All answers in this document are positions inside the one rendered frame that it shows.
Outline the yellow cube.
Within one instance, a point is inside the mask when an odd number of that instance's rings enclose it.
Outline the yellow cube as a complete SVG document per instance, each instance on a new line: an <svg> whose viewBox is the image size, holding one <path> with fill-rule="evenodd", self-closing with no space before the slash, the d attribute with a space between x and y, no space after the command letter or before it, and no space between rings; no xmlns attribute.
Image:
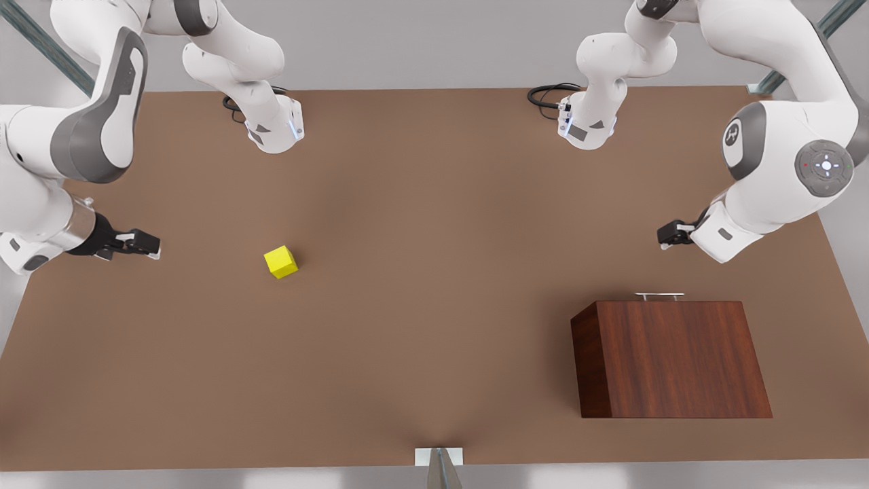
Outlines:
<svg viewBox="0 0 869 489"><path fill-rule="evenodd" d="M298 263L288 247L279 247L265 253L263 257L274 278L281 279L298 272Z"/></svg>

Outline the dark wooden drawer cabinet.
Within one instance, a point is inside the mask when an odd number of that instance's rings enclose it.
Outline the dark wooden drawer cabinet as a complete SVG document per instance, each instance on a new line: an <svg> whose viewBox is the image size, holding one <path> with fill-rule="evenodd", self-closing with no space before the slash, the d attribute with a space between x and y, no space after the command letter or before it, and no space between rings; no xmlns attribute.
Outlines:
<svg viewBox="0 0 869 489"><path fill-rule="evenodd" d="M598 300L570 324L584 418L772 418L741 302Z"/></svg>

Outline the silver frame post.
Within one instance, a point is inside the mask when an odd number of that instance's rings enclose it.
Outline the silver frame post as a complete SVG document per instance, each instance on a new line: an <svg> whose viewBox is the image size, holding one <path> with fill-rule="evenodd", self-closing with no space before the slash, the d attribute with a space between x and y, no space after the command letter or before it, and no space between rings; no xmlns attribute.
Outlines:
<svg viewBox="0 0 869 489"><path fill-rule="evenodd" d="M89 97L92 95L95 80L15 0L0 0L0 16L81 92Z"/></svg>
<svg viewBox="0 0 869 489"><path fill-rule="evenodd" d="M837 0L834 6L829 9L829 12L826 12L819 19L816 27L819 28L823 37L829 38L866 3L867 0ZM772 96L785 81L784 75L778 71L770 71L758 83L748 84L747 91L754 95Z"/></svg>
<svg viewBox="0 0 869 489"><path fill-rule="evenodd" d="M416 448L415 465L428 467L426 489L463 489L456 465L464 465L462 448Z"/></svg>

